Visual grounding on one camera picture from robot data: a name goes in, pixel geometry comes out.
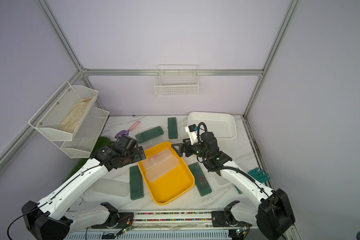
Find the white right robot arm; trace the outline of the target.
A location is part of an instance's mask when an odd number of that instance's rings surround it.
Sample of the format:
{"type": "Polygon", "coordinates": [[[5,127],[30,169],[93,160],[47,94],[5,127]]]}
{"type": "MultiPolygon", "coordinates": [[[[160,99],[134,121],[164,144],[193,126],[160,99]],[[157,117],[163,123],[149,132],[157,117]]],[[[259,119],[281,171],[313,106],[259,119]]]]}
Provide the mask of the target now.
{"type": "Polygon", "coordinates": [[[218,147],[218,141],[212,132],[198,135],[190,133],[182,143],[172,144],[179,157],[192,155],[201,158],[203,166],[234,184],[254,204],[254,210],[246,210],[234,200],[228,204],[222,217],[214,221],[220,225],[250,228],[256,226],[269,240],[283,237],[296,219],[288,198],[281,189],[273,190],[244,172],[230,156],[218,147]]]}

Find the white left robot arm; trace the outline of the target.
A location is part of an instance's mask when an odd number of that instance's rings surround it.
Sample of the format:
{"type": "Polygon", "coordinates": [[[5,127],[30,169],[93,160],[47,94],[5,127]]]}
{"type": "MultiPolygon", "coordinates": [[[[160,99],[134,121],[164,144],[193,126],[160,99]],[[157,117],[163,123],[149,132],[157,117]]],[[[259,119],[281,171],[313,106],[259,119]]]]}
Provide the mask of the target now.
{"type": "Polygon", "coordinates": [[[27,230],[37,240],[63,240],[67,235],[92,226],[111,228],[120,215],[108,202],[83,211],[68,213],[71,205],[97,180],[111,170],[146,158],[143,147],[132,137],[122,135],[116,142],[102,146],[67,181],[38,202],[22,207],[27,230]]]}

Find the clear pencil case pink pen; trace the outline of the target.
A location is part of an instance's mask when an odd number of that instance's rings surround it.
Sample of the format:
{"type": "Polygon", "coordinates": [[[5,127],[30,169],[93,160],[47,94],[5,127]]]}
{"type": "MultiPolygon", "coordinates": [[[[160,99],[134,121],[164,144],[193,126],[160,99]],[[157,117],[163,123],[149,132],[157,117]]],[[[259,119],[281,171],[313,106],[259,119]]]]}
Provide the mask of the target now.
{"type": "Polygon", "coordinates": [[[152,169],[156,165],[170,164],[173,168],[178,165],[178,159],[173,156],[169,148],[166,148],[159,153],[142,161],[143,167],[146,171],[152,169]]]}

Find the yellow plastic tray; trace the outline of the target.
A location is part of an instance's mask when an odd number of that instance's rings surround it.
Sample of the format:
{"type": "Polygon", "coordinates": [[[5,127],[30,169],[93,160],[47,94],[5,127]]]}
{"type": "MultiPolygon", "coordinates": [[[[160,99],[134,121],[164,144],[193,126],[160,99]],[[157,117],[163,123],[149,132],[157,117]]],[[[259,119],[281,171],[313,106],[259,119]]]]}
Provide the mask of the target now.
{"type": "Polygon", "coordinates": [[[146,159],[169,148],[173,156],[178,158],[179,165],[165,174],[158,180],[150,183],[146,178],[146,170],[142,161],[138,162],[138,167],[142,174],[143,180],[150,192],[153,201],[157,205],[166,205],[179,198],[195,185],[195,178],[183,158],[179,157],[172,149],[171,142],[162,142],[145,150],[146,159]]]}

